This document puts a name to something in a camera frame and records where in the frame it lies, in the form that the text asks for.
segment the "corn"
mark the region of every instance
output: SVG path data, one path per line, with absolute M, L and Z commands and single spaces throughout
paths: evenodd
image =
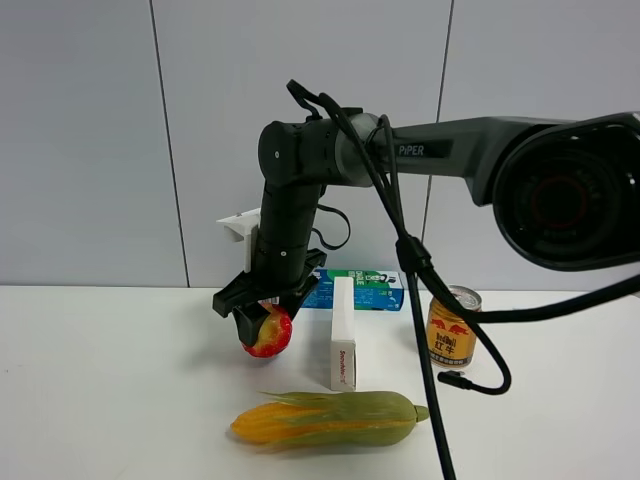
M 240 415 L 231 430 L 269 447 L 329 444 L 393 445 L 429 417 L 395 392 L 272 394 L 273 403 Z

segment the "white wall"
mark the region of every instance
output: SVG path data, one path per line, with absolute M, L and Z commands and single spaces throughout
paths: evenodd
M 262 128 L 305 117 L 286 91 L 290 78 L 345 106 L 386 112 L 395 125 L 435 120 L 448 0 L 154 5 L 193 286 L 222 286 L 242 268 L 242 248 L 215 220 L 260 206 Z M 426 179 L 402 180 L 407 222 L 419 235 Z M 350 243 L 329 265 L 397 269 L 394 232 L 373 189 L 329 188 L 322 202 L 353 223 Z M 327 240 L 339 243 L 342 220 L 318 217 Z
M 0 283 L 184 286 L 146 0 L 0 4 Z
M 632 0 L 458 0 L 442 120 L 640 109 L 638 19 Z M 456 179 L 434 179 L 425 242 L 447 282 L 476 288 L 593 289 L 638 272 L 637 264 L 558 273 L 527 263 L 502 239 L 491 207 L 475 207 Z

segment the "gold can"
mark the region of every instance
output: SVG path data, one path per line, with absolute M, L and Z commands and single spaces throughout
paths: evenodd
M 451 285 L 449 290 L 464 308 L 474 312 L 482 308 L 482 298 L 470 288 Z M 476 335 L 464 320 L 444 308 L 434 297 L 429 305 L 427 344 L 433 363 L 449 368 L 464 368 L 473 358 Z

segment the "red apple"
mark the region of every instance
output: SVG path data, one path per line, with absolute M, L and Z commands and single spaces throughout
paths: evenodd
M 278 305 L 265 303 L 262 305 L 270 314 L 265 319 L 258 332 L 258 341 L 253 347 L 242 347 L 254 357 L 273 357 L 287 348 L 291 340 L 291 317 L 286 310 Z

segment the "white table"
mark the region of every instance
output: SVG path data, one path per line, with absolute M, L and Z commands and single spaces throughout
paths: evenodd
M 0 478 L 441 478 L 428 423 L 385 449 L 266 455 L 236 442 L 228 426 L 263 400 L 258 391 L 324 390 L 330 314 L 303 310 L 289 348 L 261 361 L 212 312 L 212 293 L 1 287 Z M 486 309 L 506 309 L 574 294 L 482 295 Z M 497 398 L 439 386 L 458 478 L 636 478 L 639 311 L 630 297 L 487 328 L 514 382 Z M 360 390 L 424 403 L 408 302 L 357 312 L 357 344 Z M 499 378 L 480 346 L 468 374 Z

